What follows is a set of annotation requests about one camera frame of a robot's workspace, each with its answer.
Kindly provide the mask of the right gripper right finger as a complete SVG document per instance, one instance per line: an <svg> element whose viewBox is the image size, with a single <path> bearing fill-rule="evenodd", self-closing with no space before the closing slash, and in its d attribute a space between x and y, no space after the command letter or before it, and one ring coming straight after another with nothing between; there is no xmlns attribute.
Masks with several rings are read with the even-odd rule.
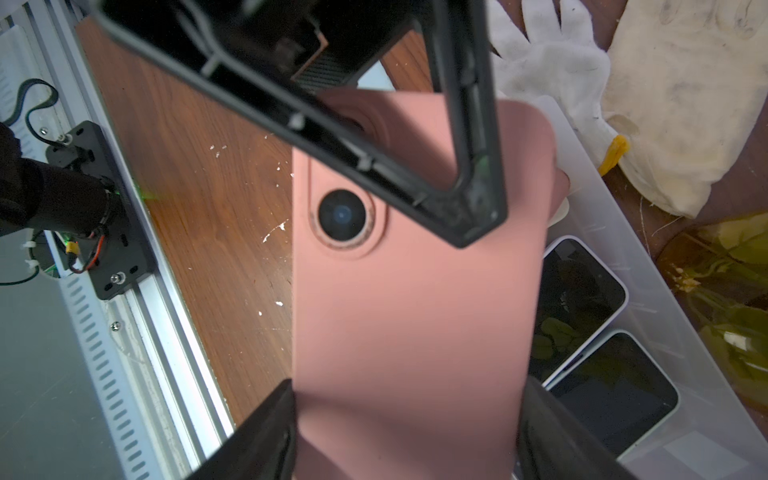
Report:
<svg viewBox="0 0 768 480"><path fill-rule="evenodd" d="M296 399L282 380L190 479L290 479L297 457ZM623 466L533 377L526 379L517 440L524 479L633 479Z"/></svg>

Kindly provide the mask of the grey plastic storage box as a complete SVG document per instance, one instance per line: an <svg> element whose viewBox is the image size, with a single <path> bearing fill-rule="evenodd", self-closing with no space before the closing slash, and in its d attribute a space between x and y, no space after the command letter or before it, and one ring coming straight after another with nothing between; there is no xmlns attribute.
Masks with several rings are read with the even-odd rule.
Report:
<svg viewBox="0 0 768 480"><path fill-rule="evenodd" d="M556 101L534 105L550 121L557 165L571 181L570 209L547 238L581 239L626 285L627 307L611 323L627 330L680 395L672 416L622 463L639 479L764 479L767 442L705 348Z"/></svg>

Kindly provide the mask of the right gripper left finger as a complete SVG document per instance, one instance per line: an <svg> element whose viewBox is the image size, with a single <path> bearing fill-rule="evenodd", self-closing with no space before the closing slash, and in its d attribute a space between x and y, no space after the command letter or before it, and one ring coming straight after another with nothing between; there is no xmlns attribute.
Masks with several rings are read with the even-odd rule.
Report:
<svg viewBox="0 0 768 480"><path fill-rule="evenodd" d="M480 1L96 1L93 13L116 41L453 246L506 219ZM356 88L412 29L435 113Z"/></svg>

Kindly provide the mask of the cream white phone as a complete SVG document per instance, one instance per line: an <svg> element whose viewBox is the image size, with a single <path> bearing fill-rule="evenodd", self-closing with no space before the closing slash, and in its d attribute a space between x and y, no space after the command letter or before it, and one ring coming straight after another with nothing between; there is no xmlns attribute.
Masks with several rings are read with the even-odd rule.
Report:
<svg viewBox="0 0 768 480"><path fill-rule="evenodd" d="M547 227L551 228L560 221L562 221L569 213L570 203L567 197L563 197L559 200L553 200L550 208L550 215Z"/></svg>

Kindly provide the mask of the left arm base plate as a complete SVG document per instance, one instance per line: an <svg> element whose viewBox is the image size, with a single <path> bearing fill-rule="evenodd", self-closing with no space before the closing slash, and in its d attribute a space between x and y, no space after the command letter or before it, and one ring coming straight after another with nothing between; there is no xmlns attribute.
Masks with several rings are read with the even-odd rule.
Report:
<svg viewBox="0 0 768 480"><path fill-rule="evenodd" d="M51 226L71 233L97 297L110 300L156 269L156 258L102 128L83 121L46 150Z"/></svg>

